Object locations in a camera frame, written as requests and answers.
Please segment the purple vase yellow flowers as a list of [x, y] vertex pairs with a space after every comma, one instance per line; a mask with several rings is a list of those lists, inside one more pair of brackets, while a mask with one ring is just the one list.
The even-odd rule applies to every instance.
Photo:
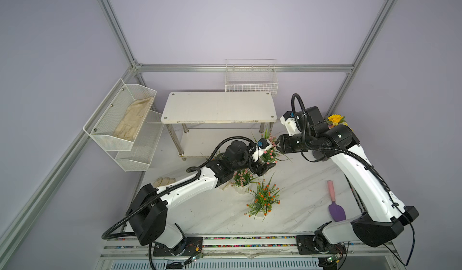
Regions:
[[346, 122], [345, 117], [341, 115], [337, 115], [337, 114], [327, 117], [326, 122], [328, 124], [329, 129], [332, 129], [338, 125], [348, 126], [348, 123]]

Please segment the white mesh wall bin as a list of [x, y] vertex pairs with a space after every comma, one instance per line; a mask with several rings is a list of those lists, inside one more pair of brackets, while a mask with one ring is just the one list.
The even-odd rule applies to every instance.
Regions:
[[150, 168], [164, 124], [162, 114], [149, 111], [131, 151], [120, 151], [115, 162], [124, 172], [142, 172]]
[[[148, 112], [154, 103], [156, 90], [138, 84], [127, 84], [119, 79], [104, 102], [85, 123], [86, 133], [105, 151], [130, 151], [145, 122]], [[125, 118], [128, 108], [134, 103], [143, 103], [141, 107], [146, 112], [136, 118], [132, 127], [132, 135], [121, 137], [121, 123], [127, 123]]]

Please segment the purple pink garden trowel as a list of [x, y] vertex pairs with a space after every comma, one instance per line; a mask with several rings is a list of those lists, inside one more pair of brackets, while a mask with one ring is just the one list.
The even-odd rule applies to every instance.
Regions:
[[334, 184], [331, 180], [327, 181], [327, 187], [331, 199], [331, 204], [328, 206], [328, 211], [335, 222], [341, 222], [346, 220], [346, 213], [344, 209], [336, 203], [336, 194], [334, 190]]

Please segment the pink flower pot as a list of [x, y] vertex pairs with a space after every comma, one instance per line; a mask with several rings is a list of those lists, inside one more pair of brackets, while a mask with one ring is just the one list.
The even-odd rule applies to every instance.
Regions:
[[257, 151], [257, 153], [260, 154], [260, 163], [268, 165], [290, 160], [290, 158], [277, 149], [276, 138], [268, 130], [265, 130], [264, 133], [261, 134], [261, 137], [269, 142], [270, 148], [265, 151]]
[[256, 175], [249, 169], [238, 170], [233, 173], [231, 180], [224, 185], [223, 190], [234, 189], [238, 194], [246, 194], [250, 192], [251, 185], [254, 184], [256, 180]]

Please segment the beige glove on table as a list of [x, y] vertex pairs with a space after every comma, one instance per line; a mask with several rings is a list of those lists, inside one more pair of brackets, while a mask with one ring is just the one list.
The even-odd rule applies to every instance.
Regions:
[[158, 188], [160, 186], [168, 186], [172, 183], [175, 183], [176, 182], [176, 179], [175, 178], [171, 178], [171, 177], [160, 177], [158, 179], [156, 179], [152, 185], [154, 188]]

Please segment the white two-tier rack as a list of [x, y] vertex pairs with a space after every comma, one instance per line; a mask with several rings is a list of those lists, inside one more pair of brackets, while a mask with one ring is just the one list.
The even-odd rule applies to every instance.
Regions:
[[270, 92], [172, 92], [161, 121], [186, 160], [208, 157], [230, 136], [259, 139], [277, 114]]

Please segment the beige glove in bin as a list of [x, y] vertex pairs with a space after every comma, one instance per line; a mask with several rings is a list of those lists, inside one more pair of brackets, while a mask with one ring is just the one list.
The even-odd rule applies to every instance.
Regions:
[[149, 97], [146, 99], [136, 100], [130, 104], [121, 122], [115, 128], [113, 136], [134, 142], [153, 102], [154, 98]]

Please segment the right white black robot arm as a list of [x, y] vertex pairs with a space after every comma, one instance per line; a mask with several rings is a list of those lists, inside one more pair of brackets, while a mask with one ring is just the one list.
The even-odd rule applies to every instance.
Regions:
[[283, 154], [312, 152], [314, 162], [331, 160], [344, 173], [357, 192], [364, 211], [356, 218], [328, 222], [316, 229], [312, 248], [327, 253], [335, 245], [361, 241], [370, 247], [385, 245], [397, 238], [405, 226], [419, 216], [406, 206], [379, 175], [354, 132], [339, 124], [329, 127], [316, 107], [305, 107], [298, 94], [291, 97], [291, 110], [281, 117], [286, 134], [277, 139]]

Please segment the orange flower pot front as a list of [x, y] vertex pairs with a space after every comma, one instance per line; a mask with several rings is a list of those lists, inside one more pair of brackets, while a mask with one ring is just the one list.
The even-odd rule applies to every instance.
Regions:
[[273, 207], [280, 204], [280, 191], [272, 177], [269, 180], [254, 178], [248, 191], [251, 201], [246, 204], [245, 216], [254, 219], [262, 218], [264, 221], [273, 211]]

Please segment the upper white mesh wall bin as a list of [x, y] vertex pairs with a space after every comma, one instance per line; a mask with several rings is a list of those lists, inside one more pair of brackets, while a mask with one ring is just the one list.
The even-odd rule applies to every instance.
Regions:
[[[86, 133], [105, 151], [130, 151], [145, 122], [148, 112], [154, 103], [156, 90], [138, 84], [127, 84], [119, 79], [104, 102], [85, 123]], [[141, 107], [146, 112], [136, 118], [132, 127], [132, 135], [121, 137], [121, 123], [127, 123], [125, 118], [128, 108], [134, 103], [143, 103]]]

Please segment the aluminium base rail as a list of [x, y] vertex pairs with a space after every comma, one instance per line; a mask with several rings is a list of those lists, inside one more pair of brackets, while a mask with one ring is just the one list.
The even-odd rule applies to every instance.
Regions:
[[392, 243], [371, 248], [346, 242], [327, 254], [308, 249], [308, 235], [193, 235], [184, 252], [139, 246], [134, 238], [110, 240], [98, 270], [403, 270]]

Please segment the lower white mesh wall bin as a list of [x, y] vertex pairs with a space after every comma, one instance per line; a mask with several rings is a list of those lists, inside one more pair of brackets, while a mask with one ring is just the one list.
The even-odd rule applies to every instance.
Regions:
[[115, 162], [124, 172], [142, 172], [150, 168], [164, 124], [162, 114], [149, 111], [131, 151], [120, 151]]

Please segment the orange flower pot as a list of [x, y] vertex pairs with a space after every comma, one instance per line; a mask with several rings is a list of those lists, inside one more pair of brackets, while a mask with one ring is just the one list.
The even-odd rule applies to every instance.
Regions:
[[210, 161], [212, 161], [212, 160], [222, 159], [224, 153], [225, 153], [225, 152], [222, 152], [222, 151], [219, 150], [219, 151], [217, 151], [216, 153], [214, 153], [213, 156], [210, 156], [210, 157], [206, 160], [206, 162], [208, 163], [208, 162], [210, 162]]
[[254, 219], [262, 218], [264, 221], [273, 211], [273, 207], [280, 204], [280, 191], [272, 177], [269, 180], [254, 178], [248, 191], [251, 201], [246, 204], [245, 216]]

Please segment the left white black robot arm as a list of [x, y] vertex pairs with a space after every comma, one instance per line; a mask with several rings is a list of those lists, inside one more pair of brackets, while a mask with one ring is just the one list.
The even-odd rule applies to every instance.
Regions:
[[177, 225], [167, 222], [168, 211], [230, 181], [239, 170], [263, 176], [274, 163], [261, 162], [272, 148], [269, 139], [252, 141], [232, 136], [221, 141], [209, 158], [199, 166], [186, 169], [188, 177], [165, 186], [143, 186], [132, 200], [125, 217], [104, 231], [101, 238], [136, 237], [140, 245], [160, 245], [178, 256], [186, 249], [188, 238]]

